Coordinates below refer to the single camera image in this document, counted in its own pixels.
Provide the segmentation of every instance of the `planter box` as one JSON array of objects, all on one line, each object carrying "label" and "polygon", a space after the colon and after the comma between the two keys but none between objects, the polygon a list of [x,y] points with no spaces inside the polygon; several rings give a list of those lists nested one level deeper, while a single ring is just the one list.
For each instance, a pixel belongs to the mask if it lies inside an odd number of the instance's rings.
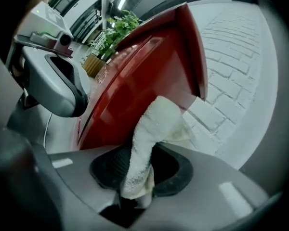
[{"label": "planter box", "polygon": [[95,78],[95,76],[104,65],[105,62],[103,62],[101,59],[98,59],[95,55],[90,54],[82,65],[82,68],[86,70],[88,76]]}]

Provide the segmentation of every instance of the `glossy red surface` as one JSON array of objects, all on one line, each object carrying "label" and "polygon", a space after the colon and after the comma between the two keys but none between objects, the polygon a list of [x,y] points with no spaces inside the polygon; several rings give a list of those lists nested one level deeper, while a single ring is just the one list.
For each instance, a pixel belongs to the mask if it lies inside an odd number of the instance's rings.
[{"label": "glossy red surface", "polygon": [[92,112],[80,133],[81,149],[126,142],[158,95],[183,111],[197,96],[206,97],[204,52],[186,4],[139,27],[117,50],[97,77],[99,87],[88,107]]}]

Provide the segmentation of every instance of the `folded cloth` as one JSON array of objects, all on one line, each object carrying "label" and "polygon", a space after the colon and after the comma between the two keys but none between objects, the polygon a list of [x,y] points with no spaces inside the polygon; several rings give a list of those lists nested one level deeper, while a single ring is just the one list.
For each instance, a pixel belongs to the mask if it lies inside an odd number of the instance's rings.
[{"label": "folded cloth", "polygon": [[158,96],[149,105],[134,130],[130,167],[120,189],[123,198],[139,199],[152,192],[154,171],[149,163],[152,148],[169,135],[178,133],[182,120],[180,108],[165,97]]}]

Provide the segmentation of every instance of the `white cable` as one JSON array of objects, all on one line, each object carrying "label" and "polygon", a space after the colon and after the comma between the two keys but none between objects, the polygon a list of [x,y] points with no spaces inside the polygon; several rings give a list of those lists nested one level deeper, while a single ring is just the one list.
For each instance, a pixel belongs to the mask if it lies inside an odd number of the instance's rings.
[{"label": "white cable", "polygon": [[43,146],[44,146],[44,148],[45,148],[45,144],[46,144],[46,133],[47,133],[47,129],[48,129],[48,124],[49,124],[49,122],[50,122],[50,119],[51,119],[51,117],[52,117],[52,113],[50,113],[50,116],[49,116],[49,118],[48,118],[48,121],[47,121],[47,124],[46,124],[46,128],[45,128],[45,133],[44,133],[44,142],[43,142]]}]

